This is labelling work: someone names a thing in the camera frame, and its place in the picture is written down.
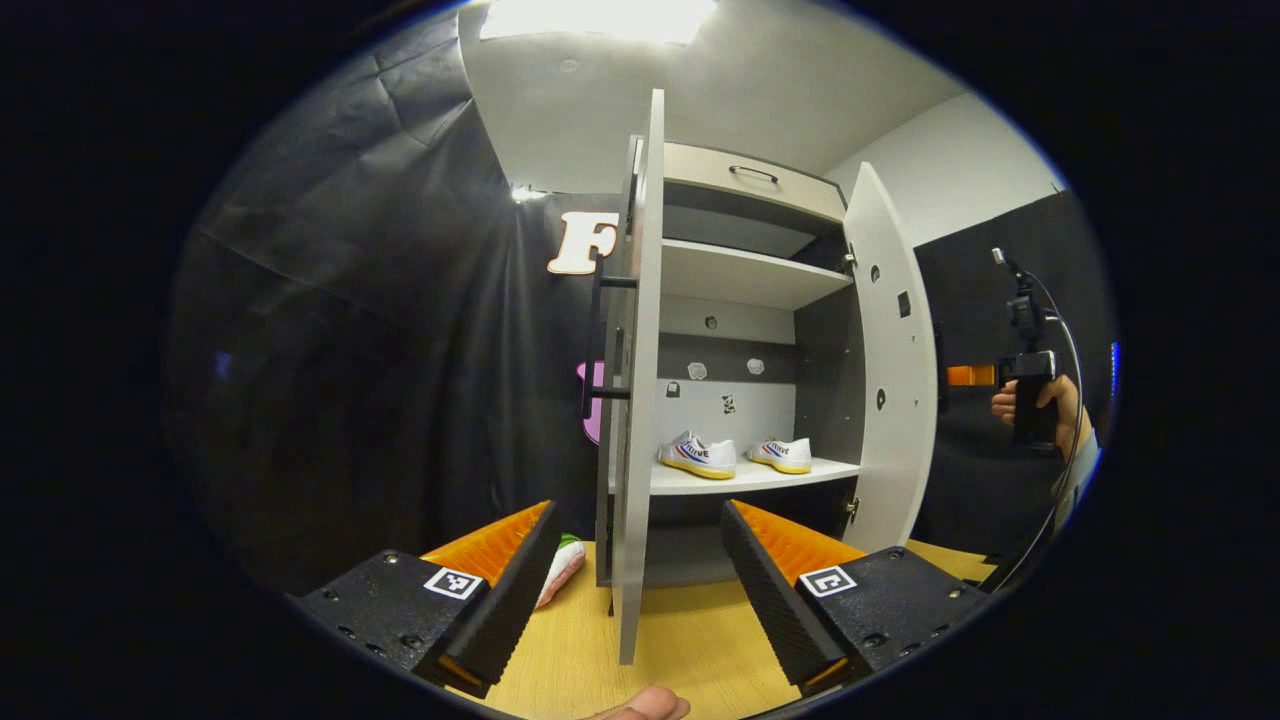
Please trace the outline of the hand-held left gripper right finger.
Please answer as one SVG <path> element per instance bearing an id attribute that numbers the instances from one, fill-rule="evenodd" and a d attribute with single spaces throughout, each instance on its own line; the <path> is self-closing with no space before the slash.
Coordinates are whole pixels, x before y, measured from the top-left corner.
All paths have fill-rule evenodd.
<path id="1" fill-rule="evenodd" d="M 902 546 L 865 553 L 736 498 L 721 510 L 719 533 L 786 679 L 804 696 L 920 653 L 989 598 Z"/>

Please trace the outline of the white cabinet drawer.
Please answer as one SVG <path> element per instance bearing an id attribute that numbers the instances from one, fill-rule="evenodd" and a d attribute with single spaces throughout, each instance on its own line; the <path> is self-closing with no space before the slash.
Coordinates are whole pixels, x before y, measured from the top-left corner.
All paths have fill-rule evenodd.
<path id="1" fill-rule="evenodd" d="M 773 224 L 838 224 L 847 204 L 829 179 L 762 158 L 664 143 L 664 200 Z"/>

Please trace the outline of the white canvas shoe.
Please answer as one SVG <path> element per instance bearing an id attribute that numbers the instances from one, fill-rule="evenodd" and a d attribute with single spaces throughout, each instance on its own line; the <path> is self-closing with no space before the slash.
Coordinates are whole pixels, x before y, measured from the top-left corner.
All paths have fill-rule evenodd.
<path id="1" fill-rule="evenodd" d="M 748 459 L 753 462 L 773 468 L 778 473 L 801 475 L 812 470 L 813 454 L 809 438 L 790 442 L 768 439 L 748 448 Z"/>
<path id="2" fill-rule="evenodd" d="M 659 464 L 707 480 L 736 477 L 737 450 L 732 439 L 707 442 L 690 430 L 664 442 L 657 450 Z"/>

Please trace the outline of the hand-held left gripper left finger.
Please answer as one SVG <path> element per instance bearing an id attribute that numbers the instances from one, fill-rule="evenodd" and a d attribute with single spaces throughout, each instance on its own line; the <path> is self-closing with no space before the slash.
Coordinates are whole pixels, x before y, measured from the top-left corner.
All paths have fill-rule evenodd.
<path id="1" fill-rule="evenodd" d="M 509 664 L 559 543 L 559 509 L 548 500 L 426 553 L 380 550 L 291 602 L 375 662 L 483 700 Z"/>

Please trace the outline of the watermelon slice toy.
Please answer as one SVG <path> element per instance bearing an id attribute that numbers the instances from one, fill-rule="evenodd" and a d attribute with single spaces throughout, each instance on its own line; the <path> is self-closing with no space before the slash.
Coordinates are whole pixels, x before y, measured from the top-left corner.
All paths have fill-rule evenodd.
<path id="1" fill-rule="evenodd" d="M 562 533 L 535 609 L 544 607 L 554 598 L 557 592 L 584 565 L 585 557 L 585 543 L 571 533 Z"/>

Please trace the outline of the white shoe cabinet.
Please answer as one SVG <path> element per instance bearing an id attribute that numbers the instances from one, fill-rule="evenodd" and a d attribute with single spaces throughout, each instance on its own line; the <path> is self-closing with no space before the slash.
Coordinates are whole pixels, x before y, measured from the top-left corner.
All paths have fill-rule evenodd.
<path id="1" fill-rule="evenodd" d="M 617 213 L 593 225 L 611 255 Z M 707 480 L 658 462 L 644 589 L 731 575 L 714 498 L 800 492 L 837 541 L 859 510 L 865 411 L 856 259 L 838 224 L 781 225 L 666 201 L 655 454 L 686 430 L 732 439 L 736 477 Z M 788 475 L 748 459 L 768 439 L 809 438 L 812 470 Z"/>

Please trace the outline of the white cabinet door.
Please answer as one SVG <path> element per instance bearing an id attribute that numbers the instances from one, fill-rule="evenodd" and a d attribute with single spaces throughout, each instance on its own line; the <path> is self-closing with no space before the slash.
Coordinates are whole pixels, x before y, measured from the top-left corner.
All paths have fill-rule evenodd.
<path id="1" fill-rule="evenodd" d="M 913 243 L 874 167 L 859 167 L 844 218 L 856 259 L 865 411 L 859 510 L 846 543 L 868 553 L 906 544 L 934 454 L 940 368 Z"/>
<path id="2" fill-rule="evenodd" d="M 654 402 L 659 360 L 664 201 L 666 92 L 654 88 L 643 135 L 625 163 L 623 188 L 605 273 L 636 277 L 636 290 L 603 290 L 604 350 L 594 380 L 631 388 L 630 400 L 599 400 L 596 584 L 609 591 L 613 657 L 634 664 L 643 606 L 657 456 Z"/>

